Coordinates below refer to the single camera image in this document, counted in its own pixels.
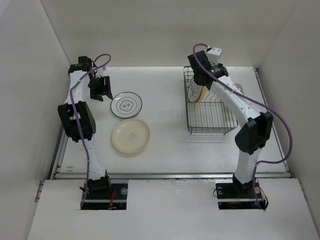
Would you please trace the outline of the cream plastic plate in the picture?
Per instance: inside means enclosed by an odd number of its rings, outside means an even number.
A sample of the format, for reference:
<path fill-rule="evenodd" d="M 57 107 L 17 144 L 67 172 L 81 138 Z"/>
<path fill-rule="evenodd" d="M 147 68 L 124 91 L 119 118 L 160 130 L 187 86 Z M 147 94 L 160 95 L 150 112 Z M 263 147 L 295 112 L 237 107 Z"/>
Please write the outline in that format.
<path fill-rule="evenodd" d="M 116 150 L 123 154 L 137 154 L 143 151 L 151 137 L 148 125 L 139 119 L 125 119 L 118 123 L 111 134 L 111 141 Z"/>

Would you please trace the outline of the white plate with grey rings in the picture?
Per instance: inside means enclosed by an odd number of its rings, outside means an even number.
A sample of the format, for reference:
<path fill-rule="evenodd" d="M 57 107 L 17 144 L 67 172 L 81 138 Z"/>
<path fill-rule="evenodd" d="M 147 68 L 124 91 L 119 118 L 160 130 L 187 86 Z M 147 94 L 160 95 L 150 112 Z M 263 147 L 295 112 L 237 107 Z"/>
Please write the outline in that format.
<path fill-rule="evenodd" d="M 187 99 L 189 102 L 196 102 L 202 94 L 203 87 L 198 85 L 194 78 L 191 79 L 187 90 Z"/>

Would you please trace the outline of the yellow plastic plate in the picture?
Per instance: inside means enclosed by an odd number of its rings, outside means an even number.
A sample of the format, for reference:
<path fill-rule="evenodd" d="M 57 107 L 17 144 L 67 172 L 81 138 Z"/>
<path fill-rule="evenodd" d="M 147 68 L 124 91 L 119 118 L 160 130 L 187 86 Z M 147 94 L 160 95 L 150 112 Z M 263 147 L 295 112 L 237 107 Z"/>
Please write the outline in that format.
<path fill-rule="evenodd" d="M 202 99 L 205 97 L 207 92 L 207 88 L 205 86 L 202 87 L 201 93 L 199 95 L 199 97 L 197 98 L 197 100 L 195 101 L 196 103 L 201 102 Z"/>

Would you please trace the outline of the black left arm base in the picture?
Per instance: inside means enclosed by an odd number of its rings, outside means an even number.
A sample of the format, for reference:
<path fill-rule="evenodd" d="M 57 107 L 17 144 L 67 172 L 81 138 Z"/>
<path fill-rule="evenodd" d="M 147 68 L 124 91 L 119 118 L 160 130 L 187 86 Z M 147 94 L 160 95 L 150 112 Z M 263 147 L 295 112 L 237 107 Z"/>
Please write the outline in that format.
<path fill-rule="evenodd" d="M 81 187 L 83 191 L 80 203 L 81 210 L 126 210 L 127 209 L 127 196 L 128 196 L 128 183 L 113 183 L 111 185 L 111 192 L 107 193 L 92 193 Z"/>

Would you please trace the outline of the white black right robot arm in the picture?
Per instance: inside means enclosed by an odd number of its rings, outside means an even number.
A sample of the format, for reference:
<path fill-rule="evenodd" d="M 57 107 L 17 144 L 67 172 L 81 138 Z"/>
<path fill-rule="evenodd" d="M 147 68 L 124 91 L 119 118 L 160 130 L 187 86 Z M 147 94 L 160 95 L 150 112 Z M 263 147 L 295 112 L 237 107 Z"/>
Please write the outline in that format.
<path fill-rule="evenodd" d="M 273 116 L 262 112 L 242 97 L 227 69 L 221 64 L 211 65 L 205 51 L 188 57 L 197 85 L 217 95 L 235 116 L 240 130 L 234 141 L 239 149 L 237 168 L 232 177 L 232 193 L 243 197 L 254 182 L 254 169 L 262 148 L 270 139 Z"/>

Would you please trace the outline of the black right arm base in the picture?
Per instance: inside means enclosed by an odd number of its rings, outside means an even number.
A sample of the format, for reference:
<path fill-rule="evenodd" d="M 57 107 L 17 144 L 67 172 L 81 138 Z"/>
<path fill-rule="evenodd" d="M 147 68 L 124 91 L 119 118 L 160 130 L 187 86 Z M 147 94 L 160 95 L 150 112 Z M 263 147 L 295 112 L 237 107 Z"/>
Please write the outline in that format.
<path fill-rule="evenodd" d="M 212 194 L 217 197 L 219 210 L 266 210 L 269 206 L 258 180 L 254 186 L 252 180 L 246 184 L 235 178 L 217 180 Z"/>

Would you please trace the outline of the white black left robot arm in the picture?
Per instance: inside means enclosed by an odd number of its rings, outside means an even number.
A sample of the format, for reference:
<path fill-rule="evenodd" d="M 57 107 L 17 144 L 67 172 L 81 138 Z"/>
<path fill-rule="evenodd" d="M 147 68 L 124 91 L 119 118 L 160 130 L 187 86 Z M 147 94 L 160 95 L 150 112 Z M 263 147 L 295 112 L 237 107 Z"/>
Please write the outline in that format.
<path fill-rule="evenodd" d="M 96 65 L 88 56 L 79 56 L 78 63 L 68 70 L 70 86 L 64 104 L 57 107 L 63 129 L 83 153 L 86 162 L 86 180 L 82 191 L 87 195 L 107 198 L 111 195 L 112 184 L 107 170 L 102 166 L 94 146 L 96 121 L 85 98 L 103 102 L 103 97 L 113 99 L 110 77 L 98 74 L 106 66 Z"/>

